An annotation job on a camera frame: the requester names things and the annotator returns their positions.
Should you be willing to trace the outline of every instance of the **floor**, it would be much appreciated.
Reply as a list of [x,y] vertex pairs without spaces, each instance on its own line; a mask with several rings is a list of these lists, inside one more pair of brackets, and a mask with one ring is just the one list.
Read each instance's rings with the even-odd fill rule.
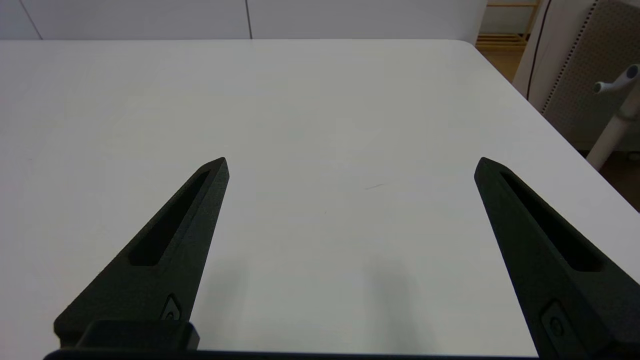
[[[481,53],[507,80],[513,80],[522,52],[481,51]],[[640,211],[640,161],[628,160],[627,155],[626,152],[614,152],[600,173],[631,206]]]
[[481,51],[481,53],[502,76],[509,82],[513,81],[522,57],[521,51]]

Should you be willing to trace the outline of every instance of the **wooden shelf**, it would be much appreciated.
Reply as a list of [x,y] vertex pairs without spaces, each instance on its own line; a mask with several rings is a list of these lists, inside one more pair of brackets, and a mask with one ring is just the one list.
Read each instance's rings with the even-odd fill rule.
[[524,51],[531,34],[541,0],[534,3],[489,3],[492,8],[531,8],[531,15],[524,34],[479,34],[476,48],[480,51]]
[[476,48],[480,51],[524,51],[527,41],[518,34],[480,34]]

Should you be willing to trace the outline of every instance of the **black cable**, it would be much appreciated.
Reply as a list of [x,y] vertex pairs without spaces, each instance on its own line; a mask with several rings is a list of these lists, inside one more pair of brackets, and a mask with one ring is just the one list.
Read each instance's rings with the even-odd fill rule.
[[251,31],[251,17],[249,16],[248,0],[244,0],[244,8],[246,9],[246,22],[249,25],[249,38],[253,38],[253,32]]
[[549,12],[549,5],[551,5],[551,0],[547,2],[547,7],[545,8],[545,14],[542,16],[542,24],[540,24],[540,33],[538,34],[538,41],[536,41],[536,50],[533,52],[533,62],[531,63],[531,72],[529,73],[529,82],[527,84],[527,100],[529,100],[529,92],[531,91],[531,79],[533,79],[533,70],[536,68],[536,58],[538,57],[538,47],[540,46],[542,31],[545,29],[545,22],[547,21],[547,13]]

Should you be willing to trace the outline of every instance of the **white stand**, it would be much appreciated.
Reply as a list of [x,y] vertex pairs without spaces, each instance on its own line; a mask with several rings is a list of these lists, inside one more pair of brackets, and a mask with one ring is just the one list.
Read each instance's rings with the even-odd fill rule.
[[625,102],[620,106],[618,112],[613,115],[607,127],[596,141],[596,144],[591,148],[587,155],[587,161],[591,166],[600,170],[602,165],[607,161],[607,158],[613,150],[615,150],[620,140],[625,136],[627,129],[633,124],[640,116],[640,82],[635,81],[638,76],[638,65],[630,66],[618,79],[612,83],[597,83],[595,92],[600,94],[602,92],[611,92],[617,89],[625,87],[629,83],[634,83],[634,88],[631,90]]

